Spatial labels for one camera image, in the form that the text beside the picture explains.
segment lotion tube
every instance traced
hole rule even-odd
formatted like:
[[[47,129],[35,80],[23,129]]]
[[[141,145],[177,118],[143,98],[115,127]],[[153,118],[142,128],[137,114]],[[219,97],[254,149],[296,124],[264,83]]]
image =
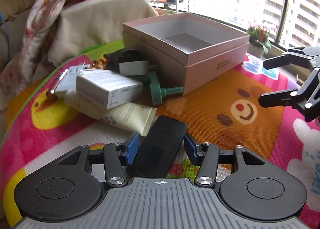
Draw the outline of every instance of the lotion tube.
[[[73,89],[66,92],[64,102],[67,106],[91,118],[98,119],[106,124],[127,131],[137,132],[141,136],[148,134],[156,113],[156,108],[146,107],[132,102],[104,110],[79,95],[76,90]]]

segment floral blanket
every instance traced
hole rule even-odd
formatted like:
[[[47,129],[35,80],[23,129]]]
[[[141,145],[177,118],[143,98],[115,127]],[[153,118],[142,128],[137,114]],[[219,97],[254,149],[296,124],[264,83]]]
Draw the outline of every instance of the floral blanket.
[[[22,49],[0,74],[0,111],[30,85],[41,60],[40,51],[48,46],[46,37],[61,10],[80,1],[83,0],[36,0],[27,20]]]

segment beige cloth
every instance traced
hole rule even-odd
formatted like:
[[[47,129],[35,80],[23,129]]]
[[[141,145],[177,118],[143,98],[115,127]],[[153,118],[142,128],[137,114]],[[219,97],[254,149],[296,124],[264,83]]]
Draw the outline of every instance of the beige cloth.
[[[66,8],[47,59],[55,66],[78,55],[88,47],[122,39],[122,24],[157,16],[146,0],[88,0]],[[39,64],[33,82],[48,74]]]
[[[36,0],[0,0],[0,11],[5,20],[13,20],[16,16],[32,7]]]

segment blanket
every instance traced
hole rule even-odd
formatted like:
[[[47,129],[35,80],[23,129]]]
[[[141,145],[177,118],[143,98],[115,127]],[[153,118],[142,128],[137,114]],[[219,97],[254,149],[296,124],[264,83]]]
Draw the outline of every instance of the blanket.
[[[38,54],[66,0],[36,0],[29,14],[22,50],[15,55],[0,75],[0,111],[8,100],[29,84],[39,62]],[[69,0],[69,5],[79,0]]]
[[[110,52],[101,48],[96,56],[101,57],[107,51]],[[0,193],[10,225],[21,218],[13,191],[23,177],[80,144],[101,149],[106,143],[125,141],[130,135],[68,108],[63,100],[45,103],[46,89],[56,75],[71,65],[88,63],[93,59],[90,55],[62,65],[31,92],[25,106],[11,119],[0,151]],[[290,107],[262,108],[258,103],[261,93],[295,87],[286,76],[275,69],[264,69],[262,60],[247,55],[243,64],[188,95],[166,97],[162,105],[156,106],[156,115],[186,122],[188,132],[199,142],[209,141],[229,150],[244,145],[299,178],[308,191],[300,218],[316,229],[320,223],[320,128],[314,121],[304,122],[303,116]],[[143,92],[139,103],[152,105],[149,90]],[[252,106],[250,119],[240,118],[243,111],[251,110],[244,108],[239,112],[239,104]],[[181,148],[168,177],[193,180],[198,168],[191,165]],[[219,166],[217,180],[229,174],[229,167]]]

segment cartoon bear face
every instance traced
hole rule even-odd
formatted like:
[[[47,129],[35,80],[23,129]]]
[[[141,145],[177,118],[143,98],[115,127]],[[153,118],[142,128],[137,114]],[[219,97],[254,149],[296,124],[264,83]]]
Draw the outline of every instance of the cartoon bear face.
[[[184,121],[199,142],[211,142],[221,149],[243,145],[269,158],[281,123],[283,107],[263,108],[262,93],[271,89],[230,70],[185,97],[165,98],[157,116]]]

